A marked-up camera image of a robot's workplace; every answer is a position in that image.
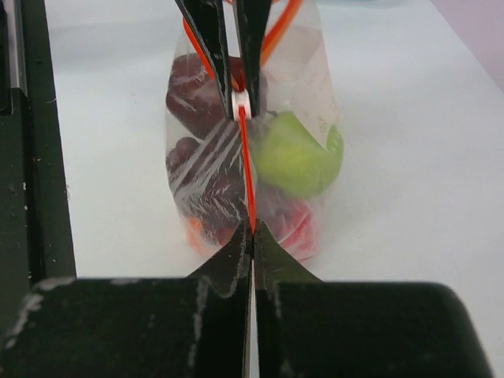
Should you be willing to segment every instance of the green apple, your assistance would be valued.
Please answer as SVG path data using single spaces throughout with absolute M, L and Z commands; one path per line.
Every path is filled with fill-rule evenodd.
M 343 139 L 331 126 L 323 148 L 292 112 L 267 125 L 264 138 L 251 148 L 261 180 L 297 198 L 315 197 L 336 179 L 343 162 Z

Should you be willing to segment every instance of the white clip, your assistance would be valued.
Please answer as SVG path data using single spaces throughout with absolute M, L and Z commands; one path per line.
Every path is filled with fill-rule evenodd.
M 252 109 L 250 108 L 250 97 L 247 90 L 243 92 L 231 92 L 231 101 L 233 105 L 233 117 L 239 121 L 239 108 L 245 108 L 245 118 L 247 120 L 252 118 Z

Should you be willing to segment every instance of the plastic bag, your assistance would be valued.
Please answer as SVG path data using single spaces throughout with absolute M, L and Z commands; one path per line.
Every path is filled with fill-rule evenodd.
M 231 15 L 232 6 L 224 8 Z M 236 40 L 231 22 L 228 45 L 237 80 L 242 66 Z M 187 240 L 199 253 L 219 250 L 255 213 L 284 249 L 304 260 L 317 251 L 324 208 L 343 160 L 313 0 L 272 4 L 261 60 L 261 113 L 246 123 L 244 152 L 239 123 L 225 118 L 216 82 L 182 33 L 166 95 L 169 186 Z M 243 154 L 253 166 L 252 202 Z

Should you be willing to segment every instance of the white surface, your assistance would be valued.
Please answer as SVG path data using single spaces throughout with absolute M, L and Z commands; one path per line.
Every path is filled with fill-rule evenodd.
M 175 4 L 46 5 L 79 275 L 189 273 L 164 167 Z M 504 376 L 504 95 L 427 0 L 322 7 L 346 157 L 308 266 L 452 286 Z

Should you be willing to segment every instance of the white table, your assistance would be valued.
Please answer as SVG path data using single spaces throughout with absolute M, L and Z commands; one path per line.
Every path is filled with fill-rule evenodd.
M 79 276 L 188 274 L 203 260 L 164 165 L 178 9 L 46 6 Z M 429 0 L 326 1 L 321 15 L 346 157 L 308 267 L 450 285 L 504 376 L 504 94 Z

